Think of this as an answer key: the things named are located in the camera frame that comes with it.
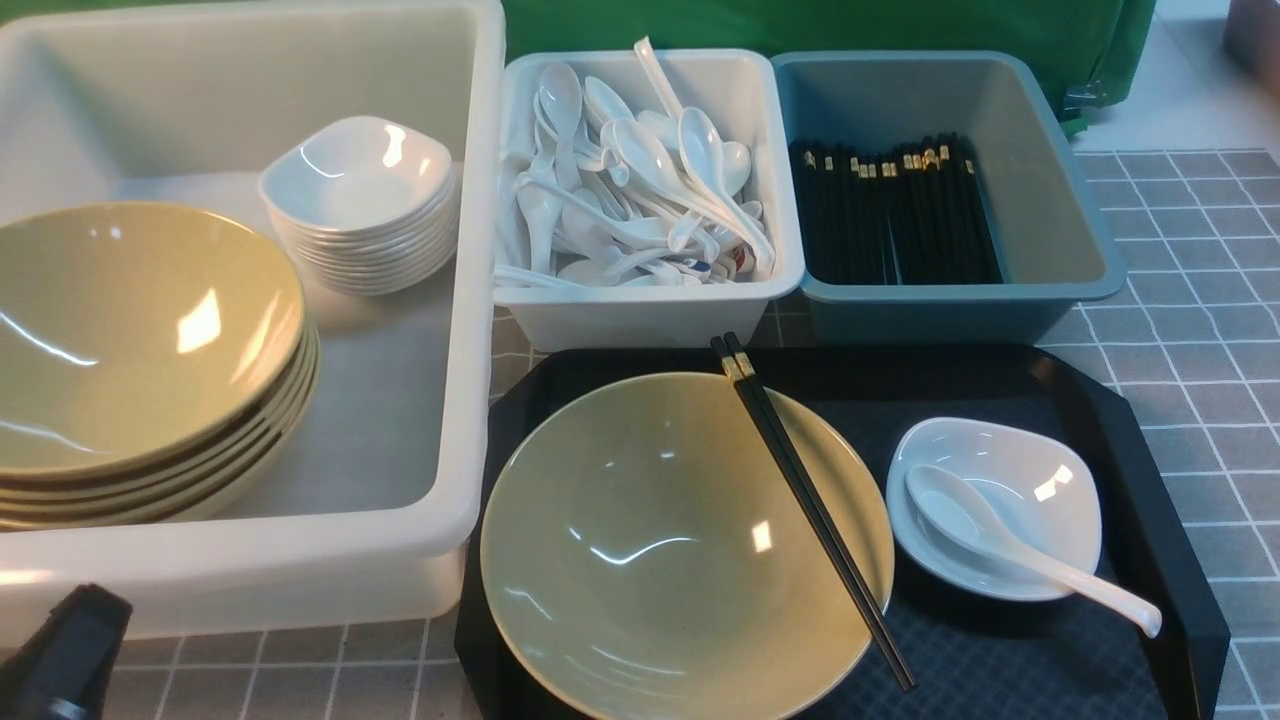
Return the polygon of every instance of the utensil bin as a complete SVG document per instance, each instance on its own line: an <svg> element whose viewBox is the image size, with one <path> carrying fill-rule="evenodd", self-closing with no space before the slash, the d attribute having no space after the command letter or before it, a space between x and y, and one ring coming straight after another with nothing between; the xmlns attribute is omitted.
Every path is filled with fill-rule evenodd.
<svg viewBox="0 0 1280 720"><path fill-rule="evenodd" d="M453 264L385 299L302 273L323 346L315 401L248 493L209 521L0 534L0 647L84 582L133 603L132 637L457 602L485 452L504 49L497 0L244 1L0 27L0 223L161 200L271 237L259 173L349 115L404 123L465 161Z"/></svg>
<svg viewBox="0 0 1280 720"><path fill-rule="evenodd" d="M957 132L973 143L1005 284L801 290L823 343L1038 341L1125 266L1030 70L998 53L829 51L773 58L787 140L884 152Z"/></svg>
<svg viewBox="0 0 1280 720"><path fill-rule="evenodd" d="M800 284L804 249L769 61L746 50L671 50L657 55L680 100L705 110L726 141L750 149L751 177L742 197L759 200L764 208L765 232L777 252L773 273L753 282L696 287L495 287L494 304L511 310L538 350L703 347L707 338L730 331L751 337L768 302ZM502 159L511 152L532 154L531 108L538 77L557 61L567 63L580 78L603 79L632 111L662 111L630 50L526 55L507 65L503 76ZM499 263L524 264L527 260L515 260L521 254L512 246L524 242L527 247L511 190L515 177L515 168L502 161L495 255Z"/></svg>

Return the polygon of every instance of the green fabric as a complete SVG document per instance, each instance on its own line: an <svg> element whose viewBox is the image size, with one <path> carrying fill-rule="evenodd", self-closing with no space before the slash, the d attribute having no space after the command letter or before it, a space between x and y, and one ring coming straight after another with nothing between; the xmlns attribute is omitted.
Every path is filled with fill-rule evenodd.
<svg viewBox="0 0 1280 720"><path fill-rule="evenodd" d="M507 59L659 47L1000 50L1036 73L1061 117L1068 88L1123 100L1155 0L504 0Z"/></svg>

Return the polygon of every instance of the white plastic bin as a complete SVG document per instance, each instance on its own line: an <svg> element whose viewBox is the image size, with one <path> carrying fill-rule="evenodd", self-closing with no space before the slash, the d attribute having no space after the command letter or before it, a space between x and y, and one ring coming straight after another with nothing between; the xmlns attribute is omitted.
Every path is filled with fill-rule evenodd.
<svg viewBox="0 0 1280 720"><path fill-rule="evenodd" d="M659 51L676 95L707 111L724 140L751 150L751 179L742 193L764 206L765 232L777 250L773 274L755 282L701 287L494 288L494 304L511 310L530 343L553 352L576 347L703 347L733 331L749 338L769 300L790 293L804 275L791 165L773 68L746 50ZM531 154L532 99L549 63L571 65L580 78L595 76L634 111L662 111L658 96L630 51L547 53L507 65L502 90L502 151ZM515 169L502 161L498 183L495 255L503 242L527 243L512 193Z"/></svg>
<svg viewBox="0 0 1280 720"><path fill-rule="evenodd" d="M259 173L349 115L402 122L465 163L456 265L387 299L306 284L316 398L218 519L0 534L0 647L87 582L134 605L133 637L457 602L485 456L504 51L497 0L225 3L0 28L0 223L155 199L270 234Z"/></svg>

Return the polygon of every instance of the gray-blue plastic bin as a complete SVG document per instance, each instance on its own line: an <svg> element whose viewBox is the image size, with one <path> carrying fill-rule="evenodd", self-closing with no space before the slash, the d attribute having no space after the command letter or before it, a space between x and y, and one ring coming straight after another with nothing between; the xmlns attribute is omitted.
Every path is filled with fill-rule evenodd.
<svg viewBox="0 0 1280 720"><path fill-rule="evenodd" d="M1125 265L1030 70L1000 53L829 51L773 58L787 141L884 152L959 132L980 164L1005 284L800 288L823 343L1038 341Z"/></svg>

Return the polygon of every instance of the black tray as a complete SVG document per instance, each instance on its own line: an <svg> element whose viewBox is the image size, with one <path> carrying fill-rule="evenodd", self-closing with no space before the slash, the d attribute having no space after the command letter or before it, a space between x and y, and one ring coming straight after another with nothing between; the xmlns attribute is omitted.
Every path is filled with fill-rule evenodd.
<svg viewBox="0 0 1280 720"><path fill-rule="evenodd" d="M1124 398L1030 347L753 350L751 361L765 384L838 429L881 483L901 436L931 416L1014 425L1069 445L1098 483L1100 574L1165 614L1164 632L1147 641L1078 596L1044 603L977 597L899 550L887 623L920 688L904 696L873 651L801 717L1212 717L1230 633ZM709 350L570 351L544 360L490 410L481 502L520 441L557 409L608 383L672 370L719 373L719 364ZM454 642L484 717L582 717L503 643L479 550L476 539Z"/></svg>

